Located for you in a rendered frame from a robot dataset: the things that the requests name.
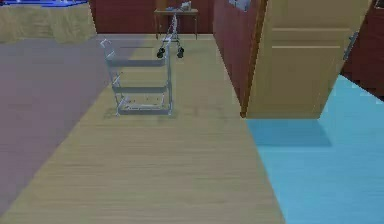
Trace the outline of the grey metal shelf rack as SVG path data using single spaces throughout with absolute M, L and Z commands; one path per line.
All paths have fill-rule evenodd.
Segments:
M 128 57 L 111 40 L 100 42 L 116 115 L 171 115 L 173 111 L 170 42 L 154 58 Z

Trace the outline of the brown wooden side table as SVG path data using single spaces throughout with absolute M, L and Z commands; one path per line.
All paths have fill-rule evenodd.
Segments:
M 155 26 L 155 35 L 156 37 L 159 37 L 160 35 L 160 27 L 159 27 L 159 17 L 160 16 L 192 16 L 194 18 L 194 34 L 195 37 L 198 37 L 198 17 L 199 17 L 199 11 L 197 9 L 191 9 L 191 10 L 181 10 L 181 9 L 173 9 L 173 10 L 154 10 L 154 26 Z

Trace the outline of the tan wooden room door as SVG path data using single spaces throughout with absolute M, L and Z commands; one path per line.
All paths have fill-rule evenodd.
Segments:
M 373 0 L 260 0 L 241 116 L 317 119 Z

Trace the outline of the grey wheeled cart frame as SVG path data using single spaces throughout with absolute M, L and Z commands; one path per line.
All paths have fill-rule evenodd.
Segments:
M 177 28 L 178 28 L 178 19 L 177 19 L 177 15 L 174 14 L 171 20 L 171 25 L 168 27 L 167 33 L 165 37 L 162 39 L 162 44 L 158 49 L 158 52 L 157 52 L 158 58 L 164 57 L 164 54 L 166 52 L 166 47 L 169 46 L 171 43 L 177 44 L 177 57 L 178 58 L 184 57 L 184 48 L 181 46 Z

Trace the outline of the grey framed wall picture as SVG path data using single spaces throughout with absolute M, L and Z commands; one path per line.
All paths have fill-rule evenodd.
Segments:
M 251 4 L 251 0 L 228 0 L 228 2 L 243 12 L 247 12 Z

